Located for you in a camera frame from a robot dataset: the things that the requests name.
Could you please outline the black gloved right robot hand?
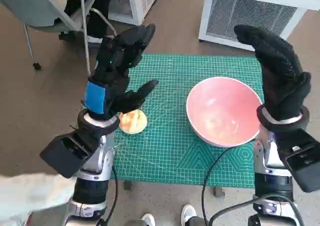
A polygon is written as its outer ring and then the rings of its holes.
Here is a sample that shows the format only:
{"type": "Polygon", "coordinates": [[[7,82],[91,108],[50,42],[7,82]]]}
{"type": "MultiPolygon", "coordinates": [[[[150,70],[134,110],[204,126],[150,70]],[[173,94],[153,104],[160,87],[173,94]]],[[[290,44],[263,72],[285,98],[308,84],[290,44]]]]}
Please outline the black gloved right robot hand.
{"type": "Polygon", "coordinates": [[[261,66],[264,108],[276,121],[300,115],[311,91],[311,74],[304,71],[293,46],[262,27],[239,24],[237,40],[254,48],[261,66]]]}

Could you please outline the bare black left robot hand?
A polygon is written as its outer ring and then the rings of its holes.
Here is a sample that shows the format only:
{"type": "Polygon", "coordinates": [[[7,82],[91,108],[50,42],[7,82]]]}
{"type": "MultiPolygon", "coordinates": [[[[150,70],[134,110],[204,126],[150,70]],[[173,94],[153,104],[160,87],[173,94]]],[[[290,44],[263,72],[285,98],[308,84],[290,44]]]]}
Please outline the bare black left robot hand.
{"type": "Polygon", "coordinates": [[[143,58],[143,52],[156,32],[152,23],[129,28],[114,38],[105,37],[96,56],[96,67],[88,77],[83,105],[95,120],[108,120],[117,113],[139,109],[159,81],[152,79],[137,91],[127,90],[130,69],[143,58]]]}

